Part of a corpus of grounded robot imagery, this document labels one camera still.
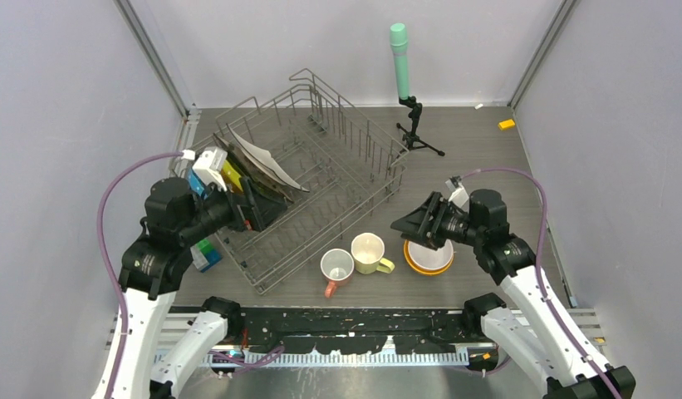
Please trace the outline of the square floral plate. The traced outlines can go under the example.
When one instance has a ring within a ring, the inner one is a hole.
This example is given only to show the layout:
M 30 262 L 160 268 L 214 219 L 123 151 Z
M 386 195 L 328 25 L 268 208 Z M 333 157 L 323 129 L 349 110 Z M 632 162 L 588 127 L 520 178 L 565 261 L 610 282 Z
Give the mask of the square floral plate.
M 241 148 L 224 140 L 217 133 L 212 134 L 212 139 L 218 147 L 228 152 L 226 160 L 235 166 L 238 172 L 242 175 L 242 178 L 249 177 L 270 192 L 281 195 L 288 204 L 294 203 L 294 199 L 282 188 L 282 185 L 260 170 L 251 160 L 247 158 Z

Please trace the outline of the orange polka dot plate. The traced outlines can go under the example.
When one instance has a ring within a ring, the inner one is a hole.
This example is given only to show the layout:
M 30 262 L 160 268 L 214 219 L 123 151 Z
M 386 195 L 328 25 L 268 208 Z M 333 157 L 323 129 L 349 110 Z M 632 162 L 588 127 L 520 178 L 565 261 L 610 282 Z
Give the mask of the orange polka dot plate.
M 234 165 L 232 165 L 228 160 L 223 163 L 223 168 L 220 171 L 224 181 L 230 187 L 231 191 L 237 194 L 242 194 L 244 192 L 243 186 L 241 184 L 242 175 L 238 172 Z

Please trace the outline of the blue polka dot plate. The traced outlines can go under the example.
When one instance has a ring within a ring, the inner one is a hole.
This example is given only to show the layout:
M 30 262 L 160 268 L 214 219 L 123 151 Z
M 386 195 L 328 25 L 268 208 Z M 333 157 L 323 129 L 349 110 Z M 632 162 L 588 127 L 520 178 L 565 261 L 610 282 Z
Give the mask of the blue polka dot plate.
M 186 180 L 189 183 L 189 187 L 191 190 L 196 193 L 200 198 L 204 198 L 206 196 L 205 194 L 205 185 L 204 183 L 199 179 L 199 177 L 194 173 L 192 169 L 189 169 L 186 175 Z

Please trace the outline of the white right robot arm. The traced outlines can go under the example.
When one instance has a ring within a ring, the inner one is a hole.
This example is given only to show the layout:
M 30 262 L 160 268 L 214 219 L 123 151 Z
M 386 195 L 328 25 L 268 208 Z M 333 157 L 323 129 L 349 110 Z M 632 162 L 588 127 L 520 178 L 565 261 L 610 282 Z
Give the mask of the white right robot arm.
M 472 248 L 478 266 L 518 306 L 528 325 L 497 294 L 486 293 L 464 303 L 464 333 L 474 341 L 497 343 L 542 397 L 632 397 L 635 377 L 626 366 L 612 366 L 575 323 L 537 267 L 537 255 L 511 232 L 507 206 L 497 191 L 475 190 L 466 210 L 434 191 L 390 227 L 428 249 L 447 241 Z

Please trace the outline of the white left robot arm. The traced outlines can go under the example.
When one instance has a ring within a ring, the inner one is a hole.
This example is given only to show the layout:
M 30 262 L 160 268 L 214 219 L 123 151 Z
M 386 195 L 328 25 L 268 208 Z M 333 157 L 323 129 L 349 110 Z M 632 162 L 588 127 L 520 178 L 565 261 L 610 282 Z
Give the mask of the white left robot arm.
M 145 201 L 142 231 L 124 252 L 115 280 L 119 313 L 96 398 L 176 398 L 204 356 L 243 333 L 238 303 L 212 296 L 189 330 L 159 362 L 161 329 L 193 262 L 191 248 L 220 229 L 263 231 L 286 212 L 281 199 L 248 178 L 238 194 L 210 184 L 203 195 L 184 178 L 156 182 Z

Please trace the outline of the yellow green mug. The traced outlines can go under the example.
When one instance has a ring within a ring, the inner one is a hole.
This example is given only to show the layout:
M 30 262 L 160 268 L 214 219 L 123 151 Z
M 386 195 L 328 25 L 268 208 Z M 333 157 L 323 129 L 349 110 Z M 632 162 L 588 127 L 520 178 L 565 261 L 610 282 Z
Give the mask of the yellow green mug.
M 352 240 L 351 256 L 357 273 L 392 273 L 395 270 L 395 264 L 385 257 L 384 241 L 373 233 L 358 234 Z

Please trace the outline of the blue green toy blocks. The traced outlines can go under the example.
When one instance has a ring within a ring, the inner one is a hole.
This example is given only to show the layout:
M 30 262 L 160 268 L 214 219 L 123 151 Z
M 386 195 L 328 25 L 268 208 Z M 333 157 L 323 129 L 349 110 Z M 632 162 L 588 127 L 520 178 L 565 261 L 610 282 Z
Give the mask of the blue green toy blocks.
M 202 239 L 190 248 L 193 257 L 193 266 L 200 272 L 205 273 L 214 265 L 218 264 L 222 256 L 208 239 Z

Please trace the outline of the small yellow block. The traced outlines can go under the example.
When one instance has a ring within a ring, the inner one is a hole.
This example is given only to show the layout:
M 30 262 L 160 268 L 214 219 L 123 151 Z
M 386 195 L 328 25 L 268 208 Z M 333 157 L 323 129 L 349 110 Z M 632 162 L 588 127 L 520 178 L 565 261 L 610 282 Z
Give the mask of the small yellow block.
M 515 122 L 515 120 L 513 120 L 513 119 L 508 119 L 508 120 L 505 120 L 505 121 L 500 121 L 500 122 L 498 123 L 498 128 L 499 128 L 499 130 L 501 130 L 501 131 L 505 131 L 505 130 L 508 130 L 508 129 L 512 129 L 512 128 L 515 127 L 515 126 L 516 126 L 516 122 Z

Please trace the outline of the green microphone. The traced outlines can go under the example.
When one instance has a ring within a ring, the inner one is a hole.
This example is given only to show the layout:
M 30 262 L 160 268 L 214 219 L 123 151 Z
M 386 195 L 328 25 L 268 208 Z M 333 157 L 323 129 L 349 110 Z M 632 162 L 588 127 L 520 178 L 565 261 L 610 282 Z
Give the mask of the green microphone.
M 390 49 L 394 60 L 397 93 L 401 100 L 407 100 L 410 96 L 408 45 L 406 25 L 401 22 L 392 24 L 390 26 Z

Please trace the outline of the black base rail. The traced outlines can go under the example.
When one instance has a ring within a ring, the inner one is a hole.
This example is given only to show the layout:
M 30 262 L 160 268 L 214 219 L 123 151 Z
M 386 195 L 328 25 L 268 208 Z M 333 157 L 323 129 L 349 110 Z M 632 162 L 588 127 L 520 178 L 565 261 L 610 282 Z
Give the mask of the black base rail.
M 447 308 L 243 308 L 228 340 L 252 352 L 376 354 L 392 344 L 401 355 L 453 352 L 488 339 Z

